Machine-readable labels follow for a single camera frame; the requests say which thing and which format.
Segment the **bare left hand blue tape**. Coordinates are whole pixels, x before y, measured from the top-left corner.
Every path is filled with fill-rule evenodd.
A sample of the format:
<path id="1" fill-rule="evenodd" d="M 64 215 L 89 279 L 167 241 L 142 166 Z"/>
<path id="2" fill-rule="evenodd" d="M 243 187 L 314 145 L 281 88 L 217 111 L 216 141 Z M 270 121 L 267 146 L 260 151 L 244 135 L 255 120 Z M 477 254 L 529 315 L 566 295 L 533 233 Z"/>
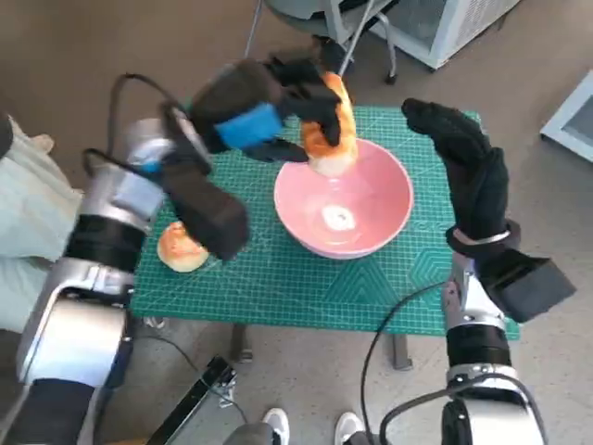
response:
<path id="1" fill-rule="evenodd" d="M 322 140 L 334 147 L 340 103 L 313 56 L 284 52 L 228 66 L 197 93 L 188 114 L 211 154 L 237 150 L 262 162 L 306 162 L 305 148 L 279 137 L 286 119 L 318 124 Z"/>

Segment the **black gloved right hand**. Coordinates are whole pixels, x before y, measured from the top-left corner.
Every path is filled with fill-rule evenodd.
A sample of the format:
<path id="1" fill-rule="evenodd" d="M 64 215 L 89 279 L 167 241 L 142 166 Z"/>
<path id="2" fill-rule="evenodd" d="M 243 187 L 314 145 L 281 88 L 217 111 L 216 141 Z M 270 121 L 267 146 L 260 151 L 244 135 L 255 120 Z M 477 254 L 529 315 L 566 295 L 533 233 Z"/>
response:
<path id="1" fill-rule="evenodd" d="M 509 174 L 503 150 L 456 108 L 408 98 L 401 109 L 409 129 L 429 137 L 445 165 L 456 228 L 472 241 L 506 232 Z"/>

